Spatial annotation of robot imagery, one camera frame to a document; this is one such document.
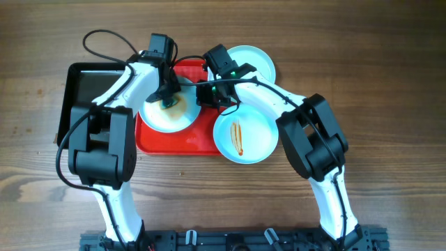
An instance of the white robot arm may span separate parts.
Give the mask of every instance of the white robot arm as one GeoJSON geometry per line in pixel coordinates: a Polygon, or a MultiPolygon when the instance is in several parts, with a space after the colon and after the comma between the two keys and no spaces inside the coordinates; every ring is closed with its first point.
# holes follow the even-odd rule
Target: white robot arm
{"type": "MultiPolygon", "coordinates": [[[[301,105],[305,99],[304,96],[299,96],[288,91],[283,90],[279,86],[270,83],[259,72],[246,74],[243,78],[251,79],[256,77],[258,81],[268,84],[280,93],[288,96],[297,105],[301,105]]],[[[285,102],[277,94],[264,86],[257,86],[253,83],[242,83],[235,85],[236,93],[240,101],[257,108],[264,114],[267,114],[271,119],[278,119],[284,112],[290,112],[295,109],[293,105],[285,102]]],[[[333,239],[337,240],[342,236],[343,216],[340,200],[337,196],[336,187],[333,184],[333,176],[337,173],[337,169],[325,175],[323,181],[318,182],[313,178],[309,178],[309,182],[313,188],[314,196],[316,197],[319,213],[321,214],[321,226],[333,239]]],[[[347,227],[346,234],[355,230],[357,219],[353,215],[350,203],[348,202],[347,191],[344,184],[344,173],[337,178],[339,188],[341,190],[344,206],[347,213],[347,227]]]]}
{"type": "MultiPolygon", "coordinates": [[[[133,111],[133,117],[136,116],[138,109],[143,105],[147,97],[155,92],[159,87],[159,74],[158,69],[149,63],[131,63],[135,70],[135,76],[132,81],[117,95],[117,97],[106,104],[105,107],[118,107],[124,106],[131,108],[133,111]]],[[[124,73],[115,82],[115,84],[104,94],[95,98],[93,102],[98,104],[104,102],[111,94],[113,94],[119,87],[121,87],[130,76],[130,69],[125,68],[124,73]]],[[[114,214],[116,224],[119,226],[122,239],[125,243],[136,241],[139,236],[142,227],[142,219],[138,215],[136,207],[134,205],[132,188],[130,187],[130,181],[124,182],[119,190],[114,190],[109,185],[93,185],[109,195],[109,202],[111,211],[114,214]]],[[[102,216],[106,223],[107,230],[105,236],[118,241],[116,232],[114,231],[110,216],[108,214],[107,207],[105,205],[102,196],[98,193],[93,193],[98,200],[102,216]]]]}

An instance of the black cable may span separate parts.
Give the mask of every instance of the black cable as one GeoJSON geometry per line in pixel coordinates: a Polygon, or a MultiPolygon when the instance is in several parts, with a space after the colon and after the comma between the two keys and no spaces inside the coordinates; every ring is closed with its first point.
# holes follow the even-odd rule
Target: black cable
{"type": "Polygon", "coordinates": [[[174,67],[174,64],[175,64],[175,60],[176,60],[176,56],[178,56],[178,45],[174,42],[174,46],[175,46],[175,56],[174,56],[174,58],[172,59],[172,62],[171,62],[171,68],[173,68],[174,67]]]}
{"type": "Polygon", "coordinates": [[[174,75],[174,67],[176,66],[176,64],[180,63],[181,61],[186,60],[186,59],[203,59],[204,60],[204,58],[202,56],[197,56],[197,55],[184,56],[184,57],[180,58],[177,61],[173,60],[171,66],[170,66],[170,72],[169,72],[169,77],[171,78],[171,80],[172,80],[172,76],[174,75]]]}
{"type": "Polygon", "coordinates": [[[196,85],[203,85],[203,84],[223,83],[223,82],[233,82],[234,84],[251,83],[251,84],[258,84],[258,85],[261,85],[263,87],[266,87],[267,89],[269,89],[273,93],[277,94],[280,98],[285,100],[285,102],[288,102],[291,105],[293,105],[297,109],[297,111],[302,115],[302,117],[307,121],[307,123],[313,128],[313,130],[316,133],[317,137],[322,141],[324,147],[327,149],[327,151],[330,154],[330,156],[332,157],[334,163],[339,168],[339,171],[336,174],[334,174],[332,182],[334,183],[334,186],[336,187],[337,196],[338,196],[339,202],[341,204],[342,217],[344,219],[344,222],[343,222],[343,224],[344,224],[343,234],[342,234],[341,243],[340,243],[340,249],[344,250],[345,249],[345,245],[344,245],[345,242],[344,241],[345,241],[345,237],[346,237],[346,228],[347,228],[347,213],[346,213],[346,209],[345,209],[344,200],[342,199],[341,190],[339,189],[339,184],[337,182],[337,177],[340,174],[342,174],[342,165],[339,162],[339,160],[337,159],[335,153],[333,153],[333,150],[331,149],[331,147],[328,145],[328,143],[322,137],[322,134],[321,134],[321,132],[319,132],[319,129],[316,127],[316,125],[314,125],[313,121],[307,116],[307,114],[302,112],[302,110],[300,109],[300,107],[296,103],[294,103],[290,98],[288,98],[284,94],[280,93],[278,90],[276,90],[274,87],[270,86],[269,84],[265,84],[263,82],[258,81],[257,77],[253,77],[251,79],[217,79],[217,80],[213,80],[213,81],[200,82],[200,83],[197,83],[197,84],[181,84],[181,85],[184,85],[184,86],[196,86],[196,85]]]}
{"type": "Polygon", "coordinates": [[[122,40],[124,40],[129,46],[130,46],[130,48],[132,48],[132,50],[133,50],[133,52],[135,53],[135,54],[138,54],[138,52],[136,51],[136,49],[133,47],[133,45],[127,40],[127,39],[125,39],[123,36],[121,36],[121,35],[119,35],[119,34],[117,34],[116,32],[113,32],[113,31],[109,31],[109,30],[104,30],[104,29],[98,29],[98,30],[95,30],[95,31],[90,31],[90,32],[88,32],[85,36],[84,36],[84,39],[82,40],[82,45],[84,46],[84,49],[87,51],[87,52],[90,52],[90,53],[92,53],[93,55],[96,55],[96,56],[99,56],[99,57],[101,57],[101,58],[103,58],[103,59],[109,59],[109,60],[111,60],[111,61],[115,61],[115,62],[117,62],[117,63],[121,63],[121,64],[123,64],[124,66],[127,66],[129,69],[130,69],[130,76],[129,76],[129,78],[124,82],[124,84],[122,85],[122,86],[120,86],[119,88],[118,88],[118,90],[116,90],[113,94],[111,94],[110,95],[110,97],[108,97],[108,99],[106,99],[106,101],[104,101],[104,102],[102,102],[101,104],[99,104],[99,105],[97,105],[97,106],[95,106],[95,107],[92,107],[87,113],[85,113],[84,115],[82,115],[71,127],[70,127],[70,129],[68,130],[68,132],[65,134],[65,136],[63,137],[63,139],[62,139],[62,141],[61,141],[61,144],[60,144],[60,146],[59,146],[59,149],[57,150],[57,154],[56,154],[56,172],[57,172],[57,175],[59,176],[59,178],[66,184],[66,185],[68,185],[69,187],[71,187],[71,188],[75,188],[75,189],[79,189],[79,190],[87,190],[87,191],[91,191],[91,192],[97,192],[98,194],[100,194],[101,196],[102,196],[102,199],[104,200],[104,203],[105,203],[105,206],[106,206],[106,208],[107,208],[107,212],[108,212],[108,215],[109,215],[109,217],[110,217],[110,222],[111,222],[111,224],[113,225],[113,229],[114,229],[114,232],[115,232],[115,234],[116,234],[116,237],[118,238],[118,240],[119,240],[119,243],[122,245],[122,247],[123,247],[123,249],[124,250],[127,250],[127,246],[125,245],[125,243],[123,242],[123,239],[122,239],[122,237],[121,237],[121,234],[120,234],[120,232],[119,232],[119,230],[118,230],[118,225],[116,224],[116,221],[115,221],[115,218],[114,218],[114,215],[113,215],[113,212],[112,212],[112,206],[110,205],[110,202],[109,202],[109,200],[108,200],[108,198],[107,198],[107,194],[105,193],[105,192],[103,192],[103,191],[101,191],[101,190],[99,190],[99,189],[96,189],[96,188],[90,188],[90,187],[88,187],[88,186],[83,186],[83,185],[75,185],[75,184],[73,184],[73,183],[71,183],[70,181],[68,181],[64,176],[63,176],[63,174],[62,174],[62,171],[61,171],[61,156],[62,156],[62,150],[63,150],[63,148],[65,147],[65,145],[67,144],[67,141],[70,139],[70,136],[71,136],[71,134],[76,130],[76,128],[86,119],[86,118],[88,118],[90,115],[92,115],[92,114],[94,114],[95,112],[97,112],[97,111],[99,111],[100,110],[100,108],[102,108],[102,107],[104,107],[107,103],[109,103],[110,101],[112,101],[113,99],[115,99],[115,97],[132,81],[132,79],[133,79],[133,77],[135,76],[135,71],[134,71],[134,68],[129,64],[129,63],[127,63],[127,62],[125,62],[125,61],[122,61],[122,60],[120,60],[120,59],[115,59],[115,58],[113,58],[113,57],[110,57],[110,56],[105,56],[105,55],[103,55],[103,54],[99,54],[99,53],[97,53],[97,52],[94,52],[94,51],[92,51],[92,50],[90,50],[87,46],[86,46],[86,44],[85,44],[85,42],[86,42],[86,39],[90,36],[90,35],[92,35],[92,34],[94,34],[94,33],[100,33],[100,32],[103,32],[103,33],[110,33],[110,34],[113,34],[113,35],[115,35],[115,36],[117,36],[117,37],[119,37],[120,39],[122,39],[122,40]]]}
{"type": "Polygon", "coordinates": [[[237,108],[236,108],[235,110],[233,110],[232,112],[228,112],[228,113],[225,113],[225,114],[223,114],[223,112],[222,112],[220,115],[222,115],[222,116],[228,116],[228,115],[231,115],[231,114],[233,114],[234,112],[237,112],[239,107],[240,107],[240,104],[238,104],[237,108]]]}

